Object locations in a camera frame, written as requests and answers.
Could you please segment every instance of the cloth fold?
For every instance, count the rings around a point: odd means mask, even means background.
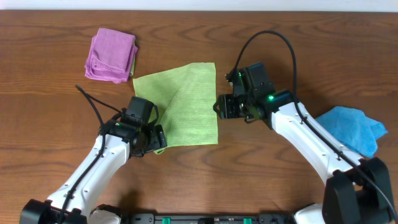
[[[372,158],[377,142],[387,133],[384,125],[361,110],[336,106],[316,119],[333,137],[354,152]]]
[[[158,106],[167,147],[218,144],[214,63],[191,63],[135,78],[133,84],[136,96]]]
[[[94,80],[125,82],[134,72],[138,48],[135,36],[100,28],[91,40],[85,76]]]

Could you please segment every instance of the lime green towel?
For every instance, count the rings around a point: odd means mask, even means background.
[[[136,96],[158,106],[167,147],[218,144],[214,63],[191,63],[133,83]]]
[[[132,59],[132,65],[131,65],[131,71],[130,71],[130,77],[134,75],[134,67],[136,66],[136,56]]]

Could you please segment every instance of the pink folded towel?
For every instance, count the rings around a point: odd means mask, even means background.
[[[138,48],[135,36],[100,28],[91,40],[85,76],[94,80],[125,82]]]

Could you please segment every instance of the wooden table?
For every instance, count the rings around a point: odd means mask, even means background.
[[[214,62],[217,94],[245,41],[271,29],[289,38],[298,95],[314,117],[336,105],[363,110],[389,133],[378,140],[398,198],[398,14],[329,12],[0,11],[0,223],[16,223],[31,198],[45,200],[90,151],[98,120],[88,93],[117,108],[132,81],[84,77],[91,37],[107,27],[137,36],[135,77]],[[242,66],[263,61],[277,88],[292,86],[285,44],[264,35]],[[113,112],[100,107],[104,119]],[[158,212],[295,210],[322,202],[323,184],[292,147],[261,122],[218,121],[219,144],[175,147],[131,159],[98,204]]]

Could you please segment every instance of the blue towel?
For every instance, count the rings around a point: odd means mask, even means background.
[[[387,133],[384,125],[361,110],[336,106],[316,119],[332,136],[354,152],[372,158],[376,140]]]

